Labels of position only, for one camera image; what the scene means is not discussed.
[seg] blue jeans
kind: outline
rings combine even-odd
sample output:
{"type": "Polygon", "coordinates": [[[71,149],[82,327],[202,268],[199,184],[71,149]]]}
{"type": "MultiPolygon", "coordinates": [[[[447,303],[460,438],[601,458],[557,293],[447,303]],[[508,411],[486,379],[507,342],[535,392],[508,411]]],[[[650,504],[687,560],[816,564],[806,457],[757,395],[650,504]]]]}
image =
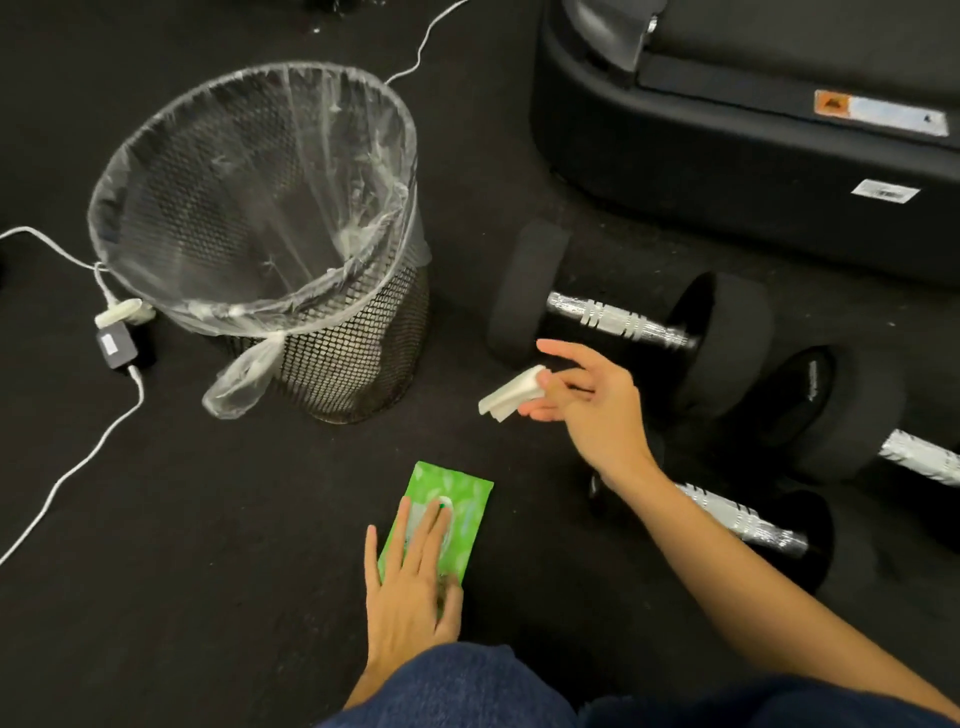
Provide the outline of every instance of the blue jeans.
{"type": "Polygon", "coordinates": [[[956,728],[895,698],[779,676],[692,703],[609,697],[577,714],[509,647],[445,644],[322,728],[956,728]]]}

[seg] wastebasket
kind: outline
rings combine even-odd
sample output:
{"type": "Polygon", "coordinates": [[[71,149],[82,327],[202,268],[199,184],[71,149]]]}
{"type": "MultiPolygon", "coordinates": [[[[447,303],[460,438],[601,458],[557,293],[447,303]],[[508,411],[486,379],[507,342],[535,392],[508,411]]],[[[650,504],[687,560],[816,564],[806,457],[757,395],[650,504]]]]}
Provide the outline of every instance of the wastebasket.
{"type": "Polygon", "coordinates": [[[413,375],[429,292],[417,132],[356,68],[291,62],[201,85],[110,160],[93,247],[136,296],[225,337],[237,358],[204,395],[239,417],[268,384],[356,422],[413,375]]]}

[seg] silver knurled handle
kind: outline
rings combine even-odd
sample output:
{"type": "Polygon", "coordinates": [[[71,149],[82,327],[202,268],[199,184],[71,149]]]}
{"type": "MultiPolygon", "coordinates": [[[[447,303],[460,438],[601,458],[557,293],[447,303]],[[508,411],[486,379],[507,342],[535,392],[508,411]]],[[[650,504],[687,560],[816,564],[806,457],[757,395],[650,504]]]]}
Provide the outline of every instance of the silver knurled handle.
{"type": "Polygon", "coordinates": [[[677,487],[727,528],[734,536],[747,544],[765,546],[779,553],[800,558],[809,549],[806,536],[788,531],[762,519],[753,508],[748,508],[729,498],[717,496],[695,485],[676,484],[677,487]]]}
{"type": "Polygon", "coordinates": [[[592,299],[578,299],[553,291],[547,296],[546,309],[612,336],[650,342],[671,350],[696,346],[695,339],[681,328],[666,327],[646,316],[592,299]]]}
{"type": "Polygon", "coordinates": [[[880,457],[944,485],[960,488],[960,455],[895,429],[880,448],[880,457]]]}

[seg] white cable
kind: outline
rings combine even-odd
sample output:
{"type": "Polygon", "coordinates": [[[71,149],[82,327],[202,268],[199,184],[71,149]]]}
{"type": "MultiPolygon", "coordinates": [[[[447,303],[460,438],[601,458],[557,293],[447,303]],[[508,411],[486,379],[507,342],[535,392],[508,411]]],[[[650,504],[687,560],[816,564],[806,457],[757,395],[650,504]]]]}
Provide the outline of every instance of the white cable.
{"type": "MultiPolygon", "coordinates": [[[[49,237],[44,235],[39,230],[35,230],[34,228],[28,228],[28,227],[13,228],[6,232],[0,233],[0,240],[3,240],[5,237],[10,237],[11,235],[16,235],[20,232],[30,233],[31,235],[35,236],[39,240],[42,240],[44,243],[49,245],[56,253],[59,253],[60,255],[65,257],[67,260],[69,260],[71,263],[74,263],[75,265],[79,265],[81,268],[86,268],[87,270],[93,271],[93,277],[97,280],[97,285],[100,286],[100,290],[103,292],[104,298],[107,299],[108,305],[117,305],[117,303],[119,303],[117,301],[117,297],[113,295],[113,292],[110,291],[109,288],[107,288],[107,284],[104,282],[104,278],[101,275],[101,272],[107,269],[106,265],[100,262],[94,263],[93,265],[89,265],[88,263],[84,263],[82,260],[78,260],[73,255],[71,255],[70,253],[65,251],[63,248],[61,248],[59,245],[57,245],[57,243],[55,243],[49,237]]],[[[100,436],[100,440],[97,442],[96,446],[94,446],[94,448],[90,451],[87,457],[85,457],[83,460],[81,460],[79,463],[73,466],[66,473],[61,475],[60,479],[58,479],[57,482],[54,483],[54,487],[50,489],[50,494],[47,496],[46,501],[43,503],[43,507],[40,509],[40,512],[36,514],[36,517],[30,522],[30,525],[27,526],[27,529],[20,534],[20,538],[18,538],[15,542],[13,542],[13,546],[7,549],[7,553],[5,553],[3,556],[0,556],[0,566],[4,565],[7,559],[9,559],[12,556],[13,552],[16,551],[20,547],[20,545],[27,540],[27,537],[30,535],[30,532],[34,530],[36,525],[40,523],[40,521],[43,519],[44,516],[47,515],[47,511],[50,510],[50,504],[53,503],[54,501],[54,496],[57,494],[57,491],[60,489],[60,486],[63,485],[63,483],[66,481],[66,479],[70,477],[70,475],[78,471],[80,468],[82,468],[84,465],[86,465],[88,462],[90,462],[96,456],[96,454],[100,452],[100,449],[104,446],[104,443],[107,441],[107,438],[110,436],[113,430],[116,429],[117,426],[120,425],[120,423],[122,423],[124,420],[126,420],[131,414],[136,412],[136,410],[140,408],[144,400],[147,398],[146,390],[144,389],[144,386],[143,386],[143,375],[140,374],[140,370],[134,367],[133,365],[131,365],[127,367],[127,371],[130,373],[130,377],[133,380],[133,383],[136,384],[136,393],[137,393],[136,404],[130,409],[128,409],[126,412],[124,412],[122,415],[120,415],[120,417],[118,417],[116,420],[113,421],[113,423],[104,431],[104,434],[100,436]]]]}
{"type": "Polygon", "coordinates": [[[120,425],[120,423],[122,423],[124,420],[126,420],[131,414],[136,412],[136,410],[140,408],[140,405],[143,404],[144,400],[146,399],[146,392],[144,391],[144,388],[143,388],[143,376],[140,374],[140,371],[134,366],[127,367],[127,371],[130,372],[131,379],[133,379],[133,382],[136,384],[136,392],[137,392],[136,404],[130,409],[128,409],[126,412],[124,412],[122,415],[120,415],[120,417],[118,417],[116,420],[113,421],[113,424],[110,425],[104,431],[104,434],[100,436],[100,441],[90,451],[90,454],[87,457],[85,457],[83,460],[81,460],[79,463],[73,466],[66,473],[61,475],[60,479],[56,483],[54,483],[54,487],[50,489],[50,495],[47,496],[46,502],[43,503],[43,507],[40,509],[40,512],[36,514],[36,518],[34,518],[30,522],[30,525],[27,526],[27,530],[25,530],[22,534],[20,534],[20,538],[18,538],[15,542],[13,542],[13,546],[7,549],[7,553],[5,553],[3,556],[0,556],[0,566],[3,566],[4,562],[6,562],[7,559],[11,557],[13,552],[17,550],[20,544],[22,544],[24,541],[27,540],[27,537],[30,535],[30,532],[33,531],[36,525],[40,523],[40,520],[47,515],[47,511],[50,510],[50,504],[54,501],[54,496],[57,494],[57,491],[60,489],[60,486],[63,485],[63,482],[68,477],[70,477],[70,475],[72,475],[73,473],[78,471],[80,468],[82,468],[84,465],[86,465],[88,462],[90,462],[94,458],[94,456],[98,452],[100,452],[100,448],[104,446],[104,443],[107,441],[107,437],[110,436],[110,433],[113,432],[113,430],[116,429],[116,427],[120,425]]]}
{"type": "Polygon", "coordinates": [[[17,235],[17,234],[19,234],[19,233],[21,233],[21,232],[28,232],[29,234],[31,234],[31,235],[39,238],[39,239],[42,240],[44,243],[46,243],[46,244],[49,245],[51,248],[53,248],[54,251],[56,251],[57,253],[59,253],[59,254],[62,255],[63,257],[65,257],[67,260],[69,260],[69,261],[70,261],[71,263],[73,263],[74,265],[79,265],[81,268],[86,268],[86,270],[88,270],[88,271],[93,271],[93,270],[96,269],[96,266],[90,265],[89,263],[84,263],[82,260],[78,260],[78,259],[75,258],[73,255],[71,255],[71,254],[68,253],[66,250],[64,250],[64,249],[61,248],[59,245],[57,245],[57,243],[55,243],[55,242],[54,242],[53,240],[51,240],[49,237],[47,237],[47,236],[44,235],[42,232],[40,232],[39,230],[36,230],[36,229],[34,229],[34,228],[28,228],[27,226],[22,226],[22,227],[20,227],[20,228],[12,228],[11,230],[8,230],[8,231],[4,232],[3,234],[0,234],[0,240],[3,240],[5,237],[10,237],[11,235],[17,235]]]}
{"type": "Polygon", "coordinates": [[[113,307],[120,304],[120,299],[113,295],[113,291],[107,288],[107,283],[104,281],[103,272],[108,268],[103,263],[94,263],[93,264],[93,277],[97,280],[97,285],[100,286],[100,290],[103,291],[104,298],[107,299],[107,307],[113,307]]]}
{"type": "Polygon", "coordinates": [[[397,79],[402,79],[404,76],[409,76],[411,73],[413,73],[418,68],[420,68],[420,62],[423,60],[423,49],[426,48],[426,41],[430,39],[430,31],[433,30],[433,26],[435,26],[445,17],[450,15],[453,11],[455,11],[461,5],[466,5],[469,1],[470,0],[457,0],[457,2],[455,2],[449,8],[447,8],[445,11],[441,12],[439,15],[437,15],[437,17],[435,17],[430,22],[430,25],[428,25],[426,29],[426,35],[423,37],[423,42],[420,44],[420,48],[417,49],[417,62],[407,70],[400,71],[399,73],[395,73],[393,76],[387,79],[387,85],[392,84],[397,79]]]}

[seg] green wipe package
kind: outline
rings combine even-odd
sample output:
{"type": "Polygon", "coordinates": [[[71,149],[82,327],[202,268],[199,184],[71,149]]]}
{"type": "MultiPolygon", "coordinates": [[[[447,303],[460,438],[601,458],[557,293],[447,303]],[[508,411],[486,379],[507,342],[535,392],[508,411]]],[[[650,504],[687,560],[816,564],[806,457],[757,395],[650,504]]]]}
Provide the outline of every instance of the green wipe package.
{"type": "MultiPolygon", "coordinates": [[[[464,572],[467,570],[467,561],[473,551],[473,542],[476,540],[480,521],[483,519],[484,509],[487,507],[487,498],[493,484],[489,480],[449,471],[429,463],[417,463],[414,473],[410,476],[406,496],[411,500],[410,520],[407,522],[404,549],[410,544],[414,531],[427,504],[439,498],[445,508],[453,511],[450,527],[446,531],[444,546],[440,552],[440,562],[437,565],[437,574],[446,576],[455,573],[460,583],[464,582],[464,572]]],[[[380,552],[377,565],[380,568],[380,578],[383,578],[387,549],[394,539],[396,524],[390,529],[387,543],[380,552]]]]}

